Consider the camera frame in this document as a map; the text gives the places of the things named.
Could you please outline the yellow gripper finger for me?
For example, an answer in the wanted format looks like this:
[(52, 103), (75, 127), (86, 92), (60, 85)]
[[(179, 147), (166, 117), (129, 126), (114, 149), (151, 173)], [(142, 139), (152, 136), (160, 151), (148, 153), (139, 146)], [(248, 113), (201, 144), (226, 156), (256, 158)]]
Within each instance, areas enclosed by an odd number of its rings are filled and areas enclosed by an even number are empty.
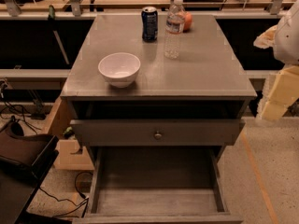
[(256, 39), (253, 42), (253, 45), (260, 49), (272, 48), (274, 46), (276, 30), (276, 25), (268, 28), (265, 32), (256, 37)]
[(278, 120), (298, 99), (299, 66), (285, 65), (264, 83), (263, 98), (259, 102), (259, 118)]

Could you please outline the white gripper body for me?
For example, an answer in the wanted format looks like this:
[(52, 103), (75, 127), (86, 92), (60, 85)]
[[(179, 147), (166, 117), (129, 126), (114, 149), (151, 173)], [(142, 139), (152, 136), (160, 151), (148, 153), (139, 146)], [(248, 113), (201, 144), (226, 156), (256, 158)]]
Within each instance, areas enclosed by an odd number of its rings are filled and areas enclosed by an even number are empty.
[(273, 51), (277, 60), (285, 64), (299, 64), (299, 0), (278, 22)]

